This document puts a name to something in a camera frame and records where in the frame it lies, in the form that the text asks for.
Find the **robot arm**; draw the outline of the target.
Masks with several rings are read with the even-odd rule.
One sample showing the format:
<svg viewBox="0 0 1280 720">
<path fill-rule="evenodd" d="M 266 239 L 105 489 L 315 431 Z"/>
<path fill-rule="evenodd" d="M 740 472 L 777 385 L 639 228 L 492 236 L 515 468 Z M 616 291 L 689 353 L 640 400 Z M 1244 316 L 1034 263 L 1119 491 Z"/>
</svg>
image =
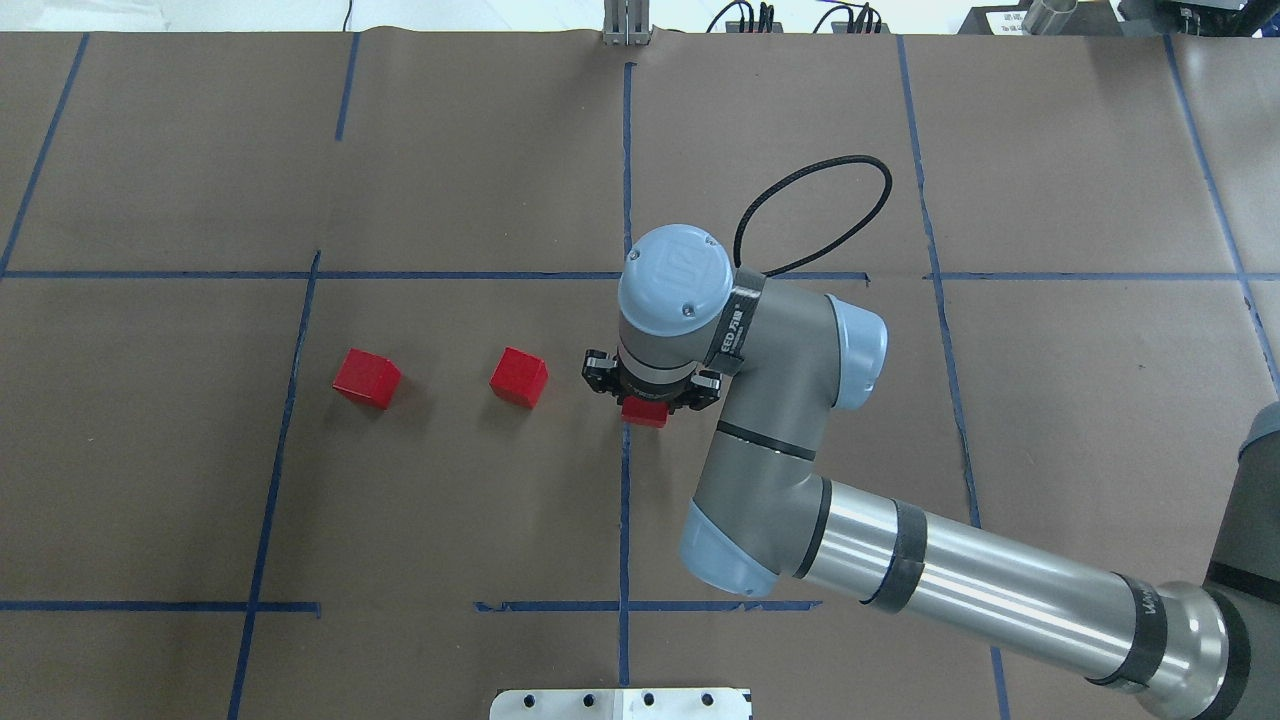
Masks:
<svg viewBox="0 0 1280 720">
<path fill-rule="evenodd" d="M 1277 373 L 1249 281 L 933 268 L 873 309 L 736 266 L 705 231 L 628 246 L 621 402 L 713 404 L 681 555 L 876 615 L 863 659 L 982 644 L 1005 719 L 1277 716 Z"/>
</svg>

